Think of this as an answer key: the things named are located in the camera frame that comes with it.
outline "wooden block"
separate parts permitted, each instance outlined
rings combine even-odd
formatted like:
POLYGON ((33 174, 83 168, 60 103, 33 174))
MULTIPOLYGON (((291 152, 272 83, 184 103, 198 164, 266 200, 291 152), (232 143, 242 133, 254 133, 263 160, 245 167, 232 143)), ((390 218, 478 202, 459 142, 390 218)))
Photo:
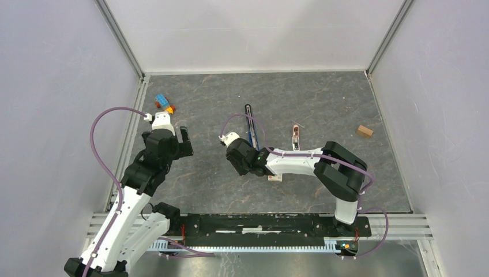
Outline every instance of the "wooden block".
POLYGON ((369 128, 363 126, 363 125, 360 125, 358 127, 358 130, 356 131, 357 134, 359 134, 360 136, 362 137, 365 137, 365 138, 370 138, 372 136, 372 134, 374 133, 374 131, 370 130, 369 128))
POLYGON ((276 182, 281 182, 282 181, 282 174, 275 175, 275 176, 268 176, 268 181, 276 181, 276 182))

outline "gray marble tabletop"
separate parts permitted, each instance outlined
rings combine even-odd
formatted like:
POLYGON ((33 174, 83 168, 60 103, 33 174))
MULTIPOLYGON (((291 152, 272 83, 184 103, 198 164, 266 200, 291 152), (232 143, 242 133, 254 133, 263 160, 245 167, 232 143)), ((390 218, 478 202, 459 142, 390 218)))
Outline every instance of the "gray marble tabletop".
MULTIPOLYGON (((363 72, 152 76, 143 111, 158 111, 155 96, 160 93, 176 106, 172 124, 189 129, 194 156, 174 162, 152 203, 163 201, 183 213, 334 212, 335 198, 316 177, 284 174, 282 182, 252 174, 240 177, 226 160, 218 139, 221 127, 251 104, 269 146, 291 150, 294 124, 300 126, 301 149, 336 141, 363 159, 376 177, 363 197, 365 208, 411 210, 363 72), (359 125, 372 129, 372 138, 357 135, 359 125)), ((140 134, 150 129, 141 120, 132 156, 144 147, 140 134)), ((225 132, 230 131, 247 138, 246 119, 232 119, 225 132)), ((258 139, 263 146, 260 130, 258 139)))

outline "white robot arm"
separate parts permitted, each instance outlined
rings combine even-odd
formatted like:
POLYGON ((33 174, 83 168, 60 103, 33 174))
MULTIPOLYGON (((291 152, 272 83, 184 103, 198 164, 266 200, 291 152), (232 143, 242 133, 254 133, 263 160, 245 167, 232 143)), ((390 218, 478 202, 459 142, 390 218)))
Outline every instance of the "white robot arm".
POLYGON ((251 172, 257 176, 277 174, 303 174, 316 176, 336 197, 334 217, 343 224, 352 224, 357 216, 358 195, 364 175, 351 168, 340 165, 338 169, 333 162, 320 158, 327 155, 340 159, 362 170, 367 165, 340 144, 328 141, 323 148, 307 151, 284 151, 267 148, 255 150, 248 141, 231 132, 219 138, 227 147, 226 158, 240 175, 251 172))
POLYGON ((170 219, 180 215, 179 209, 160 203, 128 238, 138 214, 165 180, 172 161, 193 155, 187 129, 180 127, 183 142, 179 143, 168 112, 156 113, 154 117, 146 114, 145 120, 152 124, 152 131, 142 134, 145 149, 124 172, 122 206, 117 211, 119 203, 115 202, 89 248, 79 258, 68 259, 65 271, 69 276, 81 277, 90 259, 87 276, 128 276, 141 255, 169 230, 170 219), (104 233, 107 234, 100 248, 95 249, 104 233))

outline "black rail base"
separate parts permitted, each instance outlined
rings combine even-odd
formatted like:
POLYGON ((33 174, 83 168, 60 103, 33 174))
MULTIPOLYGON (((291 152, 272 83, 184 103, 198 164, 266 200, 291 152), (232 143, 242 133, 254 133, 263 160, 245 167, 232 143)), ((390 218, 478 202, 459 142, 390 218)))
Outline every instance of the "black rail base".
POLYGON ((182 235, 186 246, 324 246, 324 238, 370 237, 366 216, 352 225, 320 214, 187 214, 166 235, 182 235))

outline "white wall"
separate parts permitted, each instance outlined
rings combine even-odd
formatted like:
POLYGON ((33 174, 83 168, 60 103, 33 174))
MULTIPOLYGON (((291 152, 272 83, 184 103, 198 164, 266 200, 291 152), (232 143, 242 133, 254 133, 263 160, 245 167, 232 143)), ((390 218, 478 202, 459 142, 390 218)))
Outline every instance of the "white wall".
POLYGON ((487 276, 489 2, 416 1, 373 74, 448 276, 487 276))
POLYGON ((358 70, 403 0, 108 0, 146 72, 358 70))
MULTIPOLYGON (((137 82, 94 1, 0 2, 0 276, 66 276, 109 188, 92 121, 137 82)), ((127 116, 96 131, 110 167, 127 116)))

